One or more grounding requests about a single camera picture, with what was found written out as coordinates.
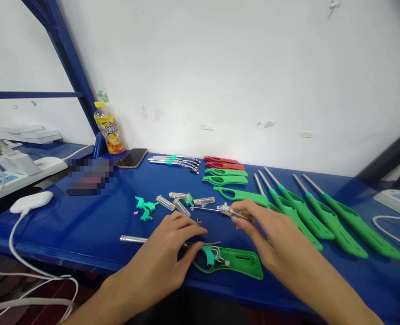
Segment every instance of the small white label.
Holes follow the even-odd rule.
[[[202,130],[213,131],[214,127],[211,124],[201,124],[200,128]]]
[[[313,137],[313,131],[304,131],[304,132],[299,132],[299,135],[301,138],[312,138]]]
[[[141,110],[143,111],[143,118],[146,120],[146,119],[149,117],[149,115],[147,114],[147,107],[146,107],[146,105],[143,104]]]

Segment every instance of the green plastic handle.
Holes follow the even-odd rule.
[[[204,176],[202,180],[208,181],[217,186],[227,184],[248,184],[248,180],[245,176]]]
[[[323,193],[322,197],[374,251],[383,256],[400,260],[400,252],[371,229],[358,213],[326,193]]]
[[[208,172],[212,175],[216,176],[245,176],[248,177],[248,173],[246,171],[233,170],[233,169],[218,169],[218,168],[207,168],[205,172]]]
[[[215,257],[212,267],[208,270],[205,270],[199,267],[196,262],[192,262],[193,265],[206,274],[210,274],[219,270],[231,270],[251,276],[257,280],[263,280],[262,266],[256,253],[233,248],[218,247],[218,249],[220,256],[226,261],[225,263],[217,260],[218,254],[215,250],[212,251],[209,249],[209,251],[214,254]]]
[[[322,244],[317,240],[316,237],[308,230],[306,225],[302,222],[302,220],[298,216],[298,212],[296,211],[295,206],[286,200],[284,197],[281,197],[274,191],[274,189],[270,189],[269,193],[277,204],[278,208],[287,216],[289,216],[293,222],[297,225],[299,230],[308,238],[309,241],[312,242],[314,247],[317,248],[318,251],[323,251]]]
[[[266,197],[266,195],[251,193],[251,192],[244,192],[241,190],[233,190],[233,189],[229,189],[226,187],[220,187],[220,186],[214,186],[214,190],[217,190],[218,192],[220,192],[220,194],[222,196],[224,196],[226,199],[231,200],[231,201],[236,201],[236,200],[240,201],[240,200],[251,199],[258,205],[261,205],[265,208],[269,208],[271,206],[271,203],[268,201],[268,198]],[[234,196],[233,197],[228,196],[228,195],[224,194],[224,192],[231,192],[231,193],[233,193]]]
[[[307,200],[312,205],[322,222],[335,235],[335,240],[342,250],[350,255],[360,258],[368,258],[367,252],[349,235],[346,229],[343,228],[339,221],[339,217],[328,206],[316,200],[311,193],[306,193]]]
[[[303,199],[293,192],[289,192],[283,185],[278,185],[283,196],[295,206],[299,217],[303,220],[307,228],[318,238],[332,240],[335,235],[310,211]]]

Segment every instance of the electronic component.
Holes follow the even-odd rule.
[[[188,217],[191,216],[191,213],[185,208],[185,206],[179,201],[179,199],[174,199],[173,204],[176,206],[176,209],[181,213],[185,214]]]
[[[158,196],[156,197],[156,200],[157,200],[160,204],[162,204],[164,207],[166,207],[167,209],[169,209],[170,211],[173,211],[173,210],[176,208],[176,206],[175,206],[173,203],[171,203],[169,200],[163,198],[161,195],[158,195]]]
[[[168,194],[168,197],[172,199],[179,199],[179,200],[189,200],[190,199],[190,194],[189,193],[175,193],[175,192],[170,192]]]
[[[194,199],[194,205],[204,205],[204,204],[209,204],[209,203],[214,203],[215,198],[213,196],[209,198],[202,198],[202,199]]]

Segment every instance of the dark pole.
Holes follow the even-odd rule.
[[[400,165],[400,138],[363,169],[357,178],[365,183],[376,183]]]

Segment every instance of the smartphone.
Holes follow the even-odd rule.
[[[131,149],[131,151],[118,164],[119,168],[137,168],[144,156],[147,154],[147,149]]]

